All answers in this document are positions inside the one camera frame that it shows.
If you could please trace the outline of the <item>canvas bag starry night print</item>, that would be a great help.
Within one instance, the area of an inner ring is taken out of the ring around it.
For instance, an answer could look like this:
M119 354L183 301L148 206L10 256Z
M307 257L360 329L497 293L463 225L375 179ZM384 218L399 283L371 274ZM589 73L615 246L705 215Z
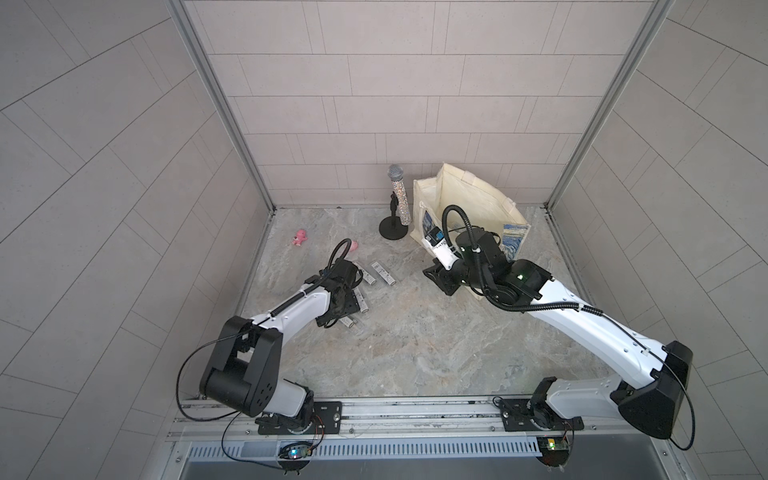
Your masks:
M515 202L490 183L469 171L444 164L434 177L414 182L413 230L418 244L434 227L442 226L445 207L461 207L470 223L501 237L501 250L509 260L517 258L530 225Z

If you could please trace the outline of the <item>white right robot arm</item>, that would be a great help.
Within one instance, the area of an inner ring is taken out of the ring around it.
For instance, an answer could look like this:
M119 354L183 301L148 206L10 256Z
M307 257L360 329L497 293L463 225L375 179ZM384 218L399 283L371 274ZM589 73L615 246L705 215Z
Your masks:
M662 344L623 326L537 264L508 261L494 241L457 248L446 240L421 242L434 257L424 274L446 295L468 287L499 310L528 313L612 369L592 380L544 378L523 412L538 428L560 429L577 417L619 418L650 437L671 438L682 404L690 401L688 347Z

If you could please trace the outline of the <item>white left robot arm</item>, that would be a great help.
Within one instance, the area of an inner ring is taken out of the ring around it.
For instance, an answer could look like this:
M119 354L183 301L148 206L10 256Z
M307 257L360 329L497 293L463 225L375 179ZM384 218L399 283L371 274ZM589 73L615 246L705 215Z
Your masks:
M355 289L363 273L347 259L352 245L349 238L339 242L326 266L278 306L251 318L227 320L219 337L205 344L213 351L201 374L199 393L234 414L251 418L264 414L291 431L307 429L315 415L314 393L280 378L282 348L311 323L328 329L360 311Z

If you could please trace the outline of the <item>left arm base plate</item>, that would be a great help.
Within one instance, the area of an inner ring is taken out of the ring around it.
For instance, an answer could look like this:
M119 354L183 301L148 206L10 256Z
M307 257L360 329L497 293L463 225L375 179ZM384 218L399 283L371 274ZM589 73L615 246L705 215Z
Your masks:
M341 401L313 401L305 405L296 417L269 413L257 417L259 435L338 434L343 413Z

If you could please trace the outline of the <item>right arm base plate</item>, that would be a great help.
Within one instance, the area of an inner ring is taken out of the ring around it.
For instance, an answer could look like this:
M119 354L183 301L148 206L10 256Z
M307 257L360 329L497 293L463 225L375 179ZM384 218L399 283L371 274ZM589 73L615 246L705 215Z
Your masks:
M496 396L492 403L500 412L506 432L581 431L585 427L581 417L560 417L544 401Z

